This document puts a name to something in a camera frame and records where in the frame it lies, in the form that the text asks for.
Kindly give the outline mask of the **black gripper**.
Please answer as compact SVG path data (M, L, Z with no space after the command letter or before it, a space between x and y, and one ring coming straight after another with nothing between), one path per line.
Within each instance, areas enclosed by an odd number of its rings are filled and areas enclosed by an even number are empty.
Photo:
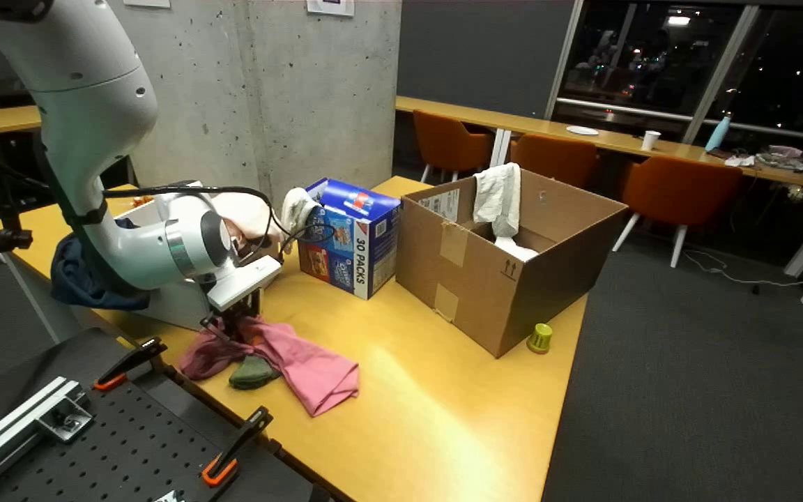
M224 335L237 335L258 316L259 316L259 296L252 293L252 296L244 296L234 307L228 307L224 314L209 309L202 319L202 328L213 329L213 333L224 333Z

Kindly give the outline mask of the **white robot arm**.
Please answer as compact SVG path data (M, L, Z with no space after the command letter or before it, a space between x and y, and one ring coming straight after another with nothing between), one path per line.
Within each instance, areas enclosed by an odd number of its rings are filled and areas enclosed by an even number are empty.
M217 213L216 187L164 187L160 219L108 215L101 176L156 123L156 93L108 0L0 0L0 53L41 111L41 155L69 236L50 263L53 296L145 309L161 287L199 282L209 316L248 307L262 282Z

